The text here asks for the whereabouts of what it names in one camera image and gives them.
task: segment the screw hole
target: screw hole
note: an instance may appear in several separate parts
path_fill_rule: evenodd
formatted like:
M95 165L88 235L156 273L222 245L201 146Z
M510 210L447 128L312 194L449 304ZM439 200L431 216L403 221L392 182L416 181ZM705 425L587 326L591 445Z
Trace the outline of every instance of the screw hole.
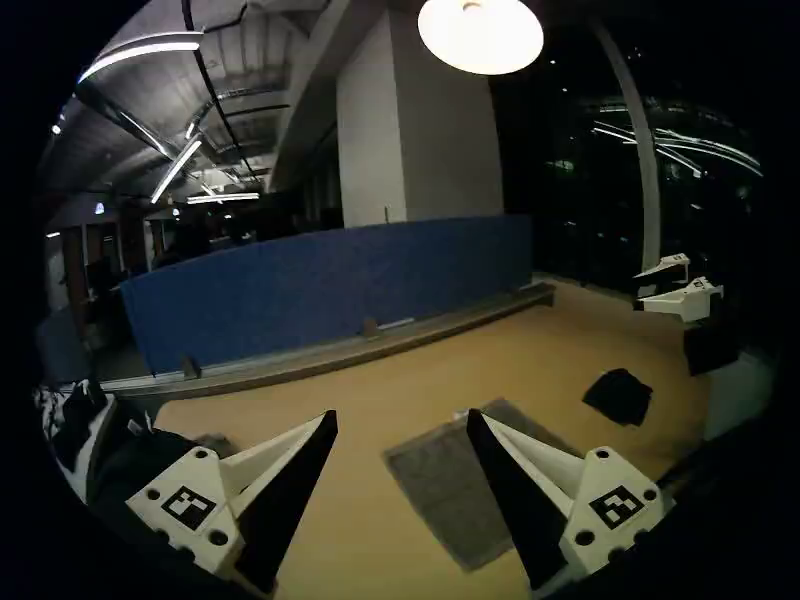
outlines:
M186 546L181 546L180 548L176 548L175 551L178 553L178 556L184 560L191 560L194 562L194 552L192 552Z
M594 534L588 529L579 531L578 535L575 536L575 543L578 544L579 546L588 546L593 541L594 541Z
M608 553L608 562L614 562L622 558L622 555L625 554L624 548L614 548L611 552Z
M215 546L224 546L228 543L228 536L225 534L224 531L220 531L219 529L212 529L211 532L208 534L208 541L214 544Z

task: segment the concrete pillar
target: concrete pillar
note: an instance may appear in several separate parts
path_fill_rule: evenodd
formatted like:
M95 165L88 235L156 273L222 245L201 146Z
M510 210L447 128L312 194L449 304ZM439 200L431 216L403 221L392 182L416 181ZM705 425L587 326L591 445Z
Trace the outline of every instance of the concrete pillar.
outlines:
M423 45L415 14L386 11L337 81L346 227L503 214L486 77Z

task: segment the white column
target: white column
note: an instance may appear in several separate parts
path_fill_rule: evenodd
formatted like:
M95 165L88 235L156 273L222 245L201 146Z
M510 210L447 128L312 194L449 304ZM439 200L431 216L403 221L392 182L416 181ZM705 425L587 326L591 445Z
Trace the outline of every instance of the white column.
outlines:
M617 77L636 136L642 177L642 271L646 271L655 267L661 258L661 196L653 135L647 124L644 103L622 52L600 21L593 23L593 29Z
M406 220L397 84L385 12L339 74L339 172L345 227Z
M337 81L346 227L503 214L486 77L434 57L416 15L387 11Z

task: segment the black cloth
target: black cloth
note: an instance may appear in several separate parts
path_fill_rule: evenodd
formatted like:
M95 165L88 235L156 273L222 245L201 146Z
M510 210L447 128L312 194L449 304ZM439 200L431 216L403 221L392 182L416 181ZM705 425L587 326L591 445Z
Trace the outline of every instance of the black cloth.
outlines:
M75 472L78 454L89 439L89 425L108 403L97 382L86 381L88 383L79 382L73 387L61 407L64 421L50 440L58 461L70 472Z
M641 425L650 406L653 388L626 369L614 369L598 379L583 401L619 425Z

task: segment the gray floor mat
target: gray floor mat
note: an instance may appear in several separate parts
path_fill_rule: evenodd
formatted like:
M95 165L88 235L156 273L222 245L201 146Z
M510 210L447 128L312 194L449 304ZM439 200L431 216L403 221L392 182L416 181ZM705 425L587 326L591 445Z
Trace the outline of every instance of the gray floor mat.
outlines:
M579 456L503 398L481 410L531 437ZM466 418L387 450L384 459L414 510L465 571L474 571L513 547L472 450Z

